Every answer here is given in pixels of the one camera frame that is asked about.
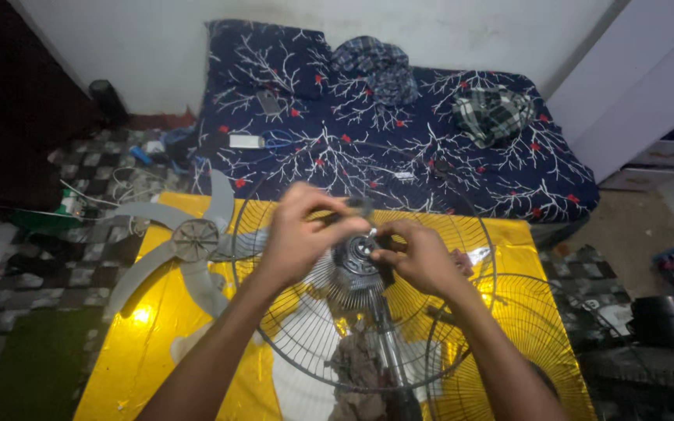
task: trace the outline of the phone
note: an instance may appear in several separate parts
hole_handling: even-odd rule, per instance
[[[256,98],[261,104],[261,109],[264,110],[264,115],[278,115],[282,111],[282,107],[272,91],[258,91]]]

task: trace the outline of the finger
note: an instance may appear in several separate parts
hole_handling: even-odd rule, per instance
[[[337,223],[327,226],[321,231],[314,234],[317,238],[317,244],[320,247],[328,247],[337,243],[343,238],[351,235],[367,232],[371,229],[369,221],[358,216],[345,218]]]
[[[392,252],[407,253],[406,243],[398,243],[397,241],[390,240],[387,244],[387,248],[390,249]]]
[[[292,206],[294,211],[301,216],[309,214],[314,209],[333,211],[346,216],[350,214],[350,207],[345,205],[342,200],[327,196],[318,189],[307,192],[297,202],[292,203]]]
[[[375,250],[371,253],[371,259],[379,263],[389,263],[392,266],[397,266],[400,262],[405,260],[407,256],[398,255],[391,250],[381,249]]]
[[[304,181],[296,181],[287,188],[285,194],[282,195],[282,198],[280,198],[280,202],[296,201],[313,190],[318,189],[311,184],[305,183]]]
[[[321,231],[322,229],[324,229],[325,226],[326,223],[321,219],[316,219],[314,221],[308,221],[307,223],[305,223],[305,228],[307,232]]]
[[[421,225],[409,219],[398,219],[396,221],[389,221],[378,227],[377,235],[394,235],[397,234],[405,240],[409,240],[415,229]]]

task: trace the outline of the drawer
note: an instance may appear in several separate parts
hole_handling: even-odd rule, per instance
[[[633,158],[630,164],[674,166],[674,140],[657,140]]]
[[[603,181],[600,188],[647,192],[673,177],[672,169],[623,168]]]

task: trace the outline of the gray fan blade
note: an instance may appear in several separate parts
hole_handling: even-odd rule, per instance
[[[114,215],[139,216],[145,219],[152,219],[161,223],[170,229],[178,228],[189,219],[194,219],[177,207],[163,205],[161,203],[132,202],[122,205],[114,210]]]
[[[217,244],[217,250],[210,257],[213,262],[229,261],[235,255],[236,258],[247,258],[261,253],[264,245],[267,244],[267,237],[270,235],[270,227],[259,228],[256,231],[244,232],[236,237],[236,250],[233,253],[233,236],[220,236],[220,243]]]
[[[210,173],[210,182],[212,198],[202,218],[215,223],[217,231],[223,234],[233,217],[233,189],[228,177],[216,169]]]
[[[107,310],[115,314],[124,308],[124,304],[129,297],[134,294],[137,288],[145,282],[145,279],[155,272],[161,264],[166,263],[174,257],[171,251],[171,241],[165,241],[152,249],[148,254],[142,256],[132,267],[119,279],[113,294],[108,300]]]
[[[181,274],[186,290],[196,305],[212,317],[219,318],[228,306],[228,298],[220,292],[225,278],[219,273],[211,273],[206,260],[181,263]]]

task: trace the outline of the green rug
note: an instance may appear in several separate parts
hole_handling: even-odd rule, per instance
[[[0,419],[72,419],[101,309],[38,310],[17,319],[0,357]]]

